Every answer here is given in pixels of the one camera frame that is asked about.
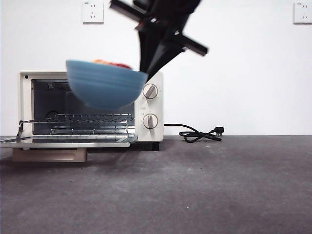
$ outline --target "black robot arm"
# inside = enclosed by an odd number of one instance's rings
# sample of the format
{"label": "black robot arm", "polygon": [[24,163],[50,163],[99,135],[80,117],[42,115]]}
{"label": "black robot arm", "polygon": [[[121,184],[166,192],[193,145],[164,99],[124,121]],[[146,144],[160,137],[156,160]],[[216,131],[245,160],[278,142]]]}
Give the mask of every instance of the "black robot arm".
{"label": "black robot arm", "polygon": [[135,0],[136,7],[111,0],[111,8],[137,21],[141,44],[140,71],[149,79],[185,48],[204,56],[208,48],[183,35],[200,0]]}

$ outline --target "electrical outlet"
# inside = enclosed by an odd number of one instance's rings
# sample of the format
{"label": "electrical outlet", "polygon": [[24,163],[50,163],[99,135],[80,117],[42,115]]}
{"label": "electrical outlet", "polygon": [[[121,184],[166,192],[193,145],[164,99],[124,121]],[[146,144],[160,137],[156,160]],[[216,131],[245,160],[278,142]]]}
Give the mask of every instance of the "electrical outlet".
{"label": "electrical outlet", "polygon": [[100,1],[84,1],[82,3],[83,23],[104,23],[104,5]]}
{"label": "electrical outlet", "polygon": [[294,23],[312,23],[312,1],[294,3]]}

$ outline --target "oven rack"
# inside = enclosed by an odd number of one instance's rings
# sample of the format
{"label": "oven rack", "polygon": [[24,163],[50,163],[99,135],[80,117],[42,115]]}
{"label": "oven rack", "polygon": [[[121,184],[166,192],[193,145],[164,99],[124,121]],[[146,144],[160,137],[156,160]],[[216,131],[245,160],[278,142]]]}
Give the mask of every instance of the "oven rack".
{"label": "oven rack", "polygon": [[20,123],[128,123],[132,114],[57,114],[54,118],[20,121]]}
{"label": "oven rack", "polygon": [[[128,123],[133,120],[132,114],[57,114],[54,118],[21,120],[17,138],[21,138],[24,124],[54,124],[51,135],[129,135],[133,127]],[[101,123],[110,125],[97,126]]]}
{"label": "oven rack", "polygon": [[50,135],[118,135],[125,136],[134,134],[134,126],[105,126],[105,127],[67,127],[56,126],[51,128]]}

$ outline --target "oven knob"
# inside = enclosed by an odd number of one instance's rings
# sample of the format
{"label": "oven knob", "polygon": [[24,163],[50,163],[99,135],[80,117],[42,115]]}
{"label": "oven knob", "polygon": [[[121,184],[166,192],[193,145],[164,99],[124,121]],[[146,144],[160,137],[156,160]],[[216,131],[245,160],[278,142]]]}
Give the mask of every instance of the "oven knob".
{"label": "oven knob", "polygon": [[157,126],[158,124],[158,119],[155,115],[153,114],[148,114],[144,116],[143,118],[143,124],[146,128],[148,129],[153,129]]}
{"label": "oven knob", "polygon": [[158,89],[153,84],[147,84],[143,89],[143,94],[147,99],[153,99],[156,98]]}

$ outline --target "black power cord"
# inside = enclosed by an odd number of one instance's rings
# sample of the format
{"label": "black power cord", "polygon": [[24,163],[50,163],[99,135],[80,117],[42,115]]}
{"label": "black power cord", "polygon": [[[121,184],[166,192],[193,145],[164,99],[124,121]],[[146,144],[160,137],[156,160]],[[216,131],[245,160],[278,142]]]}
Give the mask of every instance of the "black power cord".
{"label": "black power cord", "polygon": [[222,141],[221,138],[217,137],[217,136],[221,136],[222,133],[224,132],[224,128],[223,127],[215,127],[213,130],[211,130],[208,133],[202,133],[199,132],[198,130],[196,130],[195,128],[192,128],[188,125],[184,125],[184,124],[176,124],[176,123],[170,123],[170,124],[164,124],[164,126],[181,126],[181,127],[185,127],[185,128],[189,128],[191,130],[193,130],[193,132],[179,132],[179,135],[181,137],[184,137],[184,140],[187,143],[194,143],[195,141],[198,141],[202,138],[207,138],[210,140],[216,140],[216,141]]}

